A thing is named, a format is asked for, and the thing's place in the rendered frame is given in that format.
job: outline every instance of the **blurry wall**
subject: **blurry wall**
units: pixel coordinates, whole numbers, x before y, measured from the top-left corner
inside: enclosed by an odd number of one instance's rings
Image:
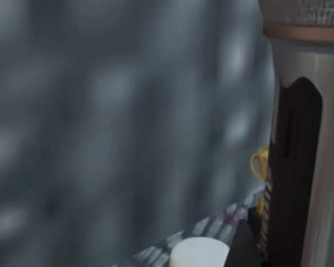
[[[256,0],[0,0],[0,266],[109,266],[260,189]]]

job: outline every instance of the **yellow pitcher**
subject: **yellow pitcher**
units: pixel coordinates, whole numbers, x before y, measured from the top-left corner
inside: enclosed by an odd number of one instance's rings
[[[258,170],[254,167],[254,162],[258,162]],[[267,163],[268,163],[268,146],[260,148],[257,153],[252,155],[250,160],[252,173],[259,178],[261,181],[265,182],[267,175]],[[263,194],[260,196],[257,204],[257,213],[263,214]]]

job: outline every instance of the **marble surface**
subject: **marble surface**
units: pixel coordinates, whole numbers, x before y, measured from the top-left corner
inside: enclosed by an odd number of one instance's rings
[[[247,218],[247,209],[256,206],[260,195],[261,192],[255,193],[113,267],[168,267],[172,248],[178,242],[195,236],[215,238],[230,246],[239,220]]]

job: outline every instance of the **black panel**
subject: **black panel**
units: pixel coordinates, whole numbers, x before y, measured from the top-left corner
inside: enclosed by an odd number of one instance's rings
[[[322,97],[306,78],[280,91],[276,143],[270,143],[273,190],[267,257],[270,267],[299,267],[322,115]]]
[[[238,224],[224,267],[262,267],[255,237],[245,220]]]

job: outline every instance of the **yellow mug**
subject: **yellow mug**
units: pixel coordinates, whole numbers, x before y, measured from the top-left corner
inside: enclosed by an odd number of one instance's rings
[[[256,171],[254,167],[255,160],[258,161],[258,170]],[[259,178],[261,181],[265,182],[267,174],[267,162],[268,162],[268,146],[260,148],[257,153],[252,155],[250,160],[252,173]]]

